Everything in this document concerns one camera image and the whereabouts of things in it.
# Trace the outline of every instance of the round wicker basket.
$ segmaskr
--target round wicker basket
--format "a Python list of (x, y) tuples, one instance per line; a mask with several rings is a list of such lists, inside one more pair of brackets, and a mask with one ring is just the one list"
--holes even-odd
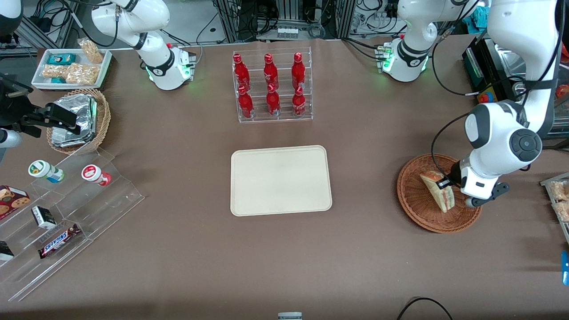
[[(435, 158), (446, 172), (457, 161), (443, 154), (435, 154)], [(438, 233), (459, 232), (470, 227), (480, 216), (482, 208), (467, 207), (467, 196), (453, 186), (455, 206), (443, 213), (419, 176), (429, 170), (438, 171), (430, 154), (412, 159), (401, 169), (397, 178), (397, 197), (405, 213), (421, 227)]]
[[(103, 142), (103, 139), (105, 139), (106, 132), (109, 128), (109, 122), (110, 122), (109, 104), (106, 102), (105, 96), (99, 90), (96, 90), (96, 89), (73, 90), (73, 91), (67, 93), (65, 95), (65, 97), (73, 96), (73, 95), (79, 95), (81, 93), (86, 94), (86, 95), (92, 95), (95, 98), (95, 100), (97, 101), (97, 135), (95, 136), (95, 138), (91, 142), (89, 142), (87, 144), (87, 147), (85, 147), (87, 149), (92, 148), (94, 150), (101, 145), (101, 143)], [(82, 147), (82, 146), (72, 146), (72, 147), (58, 148), (58, 147), (54, 146), (53, 143), (51, 142), (51, 135), (53, 133), (53, 129), (48, 128), (46, 130), (46, 132), (47, 132), (47, 134), (46, 134), (47, 143), (49, 143), (50, 147), (56, 151), (59, 151), (61, 153), (65, 153), (65, 154), (72, 154), (77, 149)]]

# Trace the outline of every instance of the tabletop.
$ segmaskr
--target tabletop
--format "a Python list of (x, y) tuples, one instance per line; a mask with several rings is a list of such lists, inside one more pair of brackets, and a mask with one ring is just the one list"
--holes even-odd
[[(437, 73), (456, 91), (471, 90), (461, 60), (471, 39), (450, 36), (436, 52)], [(314, 120), (239, 124), (233, 50), (305, 46)], [(112, 120), (101, 147), (147, 198), (22, 302), (0, 304), (2, 319), (266, 320), (284, 311), (307, 320), (395, 319), (417, 296), (440, 301), (456, 319), (569, 317), (559, 263), (567, 244), (538, 183), (569, 171), (564, 153), (544, 151), (529, 172), (504, 176), (511, 192), (460, 233), (421, 229), (399, 205), (402, 166), (475, 104), (443, 90), (430, 65), (399, 83), (339, 40), (214, 46), (193, 82), (166, 92), (136, 52), (113, 55), (104, 90)], [(35, 91), (30, 100), (41, 106), (62, 95)], [(3, 183), (25, 186), (29, 163), (63, 159), (44, 135), (8, 151)], [(231, 214), (235, 151), (304, 145), (327, 150), (330, 210)], [(470, 150), (461, 123), (436, 146), (456, 158)], [(442, 310), (425, 301), (404, 317), (439, 318)]]

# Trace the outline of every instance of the clear acrylic shelf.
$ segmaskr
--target clear acrylic shelf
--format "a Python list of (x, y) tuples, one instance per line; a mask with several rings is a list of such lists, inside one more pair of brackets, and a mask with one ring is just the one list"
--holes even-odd
[[(304, 116), (296, 118), (292, 115), (292, 97), (294, 96), (294, 89), (292, 87), (292, 64), (294, 62), (294, 53), (302, 53), (302, 62), (305, 67), (304, 78), (304, 98), (306, 99), (306, 110)], [(243, 50), (233, 51), (234, 54), (240, 54), (243, 58), (243, 63), (249, 69), (249, 76), (251, 78), (251, 90), (249, 95), (253, 99), (253, 108), (255, 116), (253, 118), (245, 118), (241, 114), (239, 108), (239, 93), (237, 89), (239, 84), (237, 76), (235, 75), (235, 64), (232, 64), (233, 85), (235, 88), (235, 102), (237, 104), (237, 117), (240, 123), (253, 123), (253, 122), (277, 122), (277, 121), (305, 121), (314, 118), (314, 104), (312, 101), (312, 51), (311, 47), (302, 48), (283, 48), (283, 49), (263, 49), (263, 50)], [(265, 82), (265, 74), (263, 69), (265, 67), (265, 54), (273, 55), (273, 62), (277, 66), (279, 76), (279, 97), (281, 98), (281, 114), (273, 117), (269, 113), (266, 96), (267, 96), (267, 83)]]
[[(0, 240), (14, 254), (10, 261), (0, 261), (6, 299), (24, 299), (144, 199), (132, 182), (120, 175), (112, 159), (106, 151), (86, 145), (55, 165), (65, 172), (63, 181), (36, 179), (24, 188), (32, 201), (0, 221)], [(81, 177), (81, 170), (91, 163), (112, 176), (109, 185), (102, 187)], [(34, 206), (49, 209), (57, 226), (50, 230), (39, 228), (31, 213)], [(38, 250), (74, 224), (82, 233), (40, 259)]]

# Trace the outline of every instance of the bottle with green label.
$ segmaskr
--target bottle with green label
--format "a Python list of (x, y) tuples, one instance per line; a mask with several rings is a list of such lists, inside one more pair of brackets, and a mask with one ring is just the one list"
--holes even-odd
[(60, 182), (65, 177), (63, 170), (43, 160), (34, 161), (28, 168), (28, 173), (34, 178), (46, 179), (52, 183)]

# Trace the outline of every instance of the red bottle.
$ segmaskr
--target red bottle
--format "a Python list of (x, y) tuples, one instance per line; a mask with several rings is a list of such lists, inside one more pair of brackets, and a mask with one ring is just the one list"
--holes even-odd
[(294, 89), (299, 85), (304, 88), (304, 70), (302, 54), (297, 52), (294, 54), (294, 63), (292, 64), (292, 87)]
[(269, 84), (267, 87), (267, 105), (269, 106), (269, 113), (271, 116), (276, 117), (281, 113), (281, 100), (279, 94), (275, 89), (274, 84)]
[(253, 99), (247, 93), (244, 85), (240, 85), (237, 89), (239, 91), (239, 107), (241, 108), (241, 113), (245, 118), (253, 118), (255, 116), (255, 110), (253, 110)]
[(304, 103), (306, 99), (302, 93), (302, 87), (297, 87), (292, 97), (292, 115), (295, 117), (302, 117), (304, 115)]
[(235, 75), (237, 76), (237, 83), (245, 87), (245, 90), (251, 90), (251, 77), (249, 76), (249, 69), (240, 54), (233, 55), (233, 61), (235, 62)]
[(265, 80), (267, 81), (267, 85), (274, 84), (275, 90), (278, 90), (279, 75), (277, 73), (277, 66), (273, 63), (272, 54), (265, 55), (265, 69), (263, 71), (265, 73)]

